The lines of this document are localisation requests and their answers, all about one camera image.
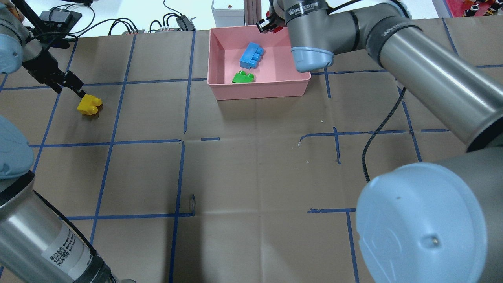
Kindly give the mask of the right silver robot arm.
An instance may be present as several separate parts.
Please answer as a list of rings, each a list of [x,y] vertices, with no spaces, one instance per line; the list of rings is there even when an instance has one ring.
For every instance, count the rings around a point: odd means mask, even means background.
[[[365,50],[465,146],[459,156],[370,178],[356,207],[376,283],[502,282],[502,84],[424,34],[397,0],[338,12],[271,0],[261,33],[287,28],[298,72]]]

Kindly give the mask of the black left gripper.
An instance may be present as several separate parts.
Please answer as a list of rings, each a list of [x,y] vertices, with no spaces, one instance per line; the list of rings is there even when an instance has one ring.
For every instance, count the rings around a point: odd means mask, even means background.
[[[24,61],[22,66],[37,82],[49,86],[57,93],[65,87],[81,99],[86,95],[83,90],[83,81],[70,70],[66,72],[60,70],[57,60],[48,51],[43,51],[35,58]]]

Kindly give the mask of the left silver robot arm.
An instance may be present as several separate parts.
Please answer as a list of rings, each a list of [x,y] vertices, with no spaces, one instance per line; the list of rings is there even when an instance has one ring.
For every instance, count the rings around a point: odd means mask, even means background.
[[[70,70],[49,52],[71,36],[52,30],[24,0],[1,2],[1,73],[20,68],[56,92],[69,88],[81,99],[82,114],[96,114],[102,101],[83,90]],[[33,188],[33,150],[9,120],[1,117],[1,265],[24,283],[131,283],[119,279],[89,240]]]

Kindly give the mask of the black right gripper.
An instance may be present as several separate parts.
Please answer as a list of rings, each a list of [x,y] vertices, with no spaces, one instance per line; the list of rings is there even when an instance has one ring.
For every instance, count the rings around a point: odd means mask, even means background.
[[[266,13],[266,18],[262,18],[256,23],[256,27],[262,34],[273,32],[277,26],[286,27],[284,15],[279,15],[272,8]]]

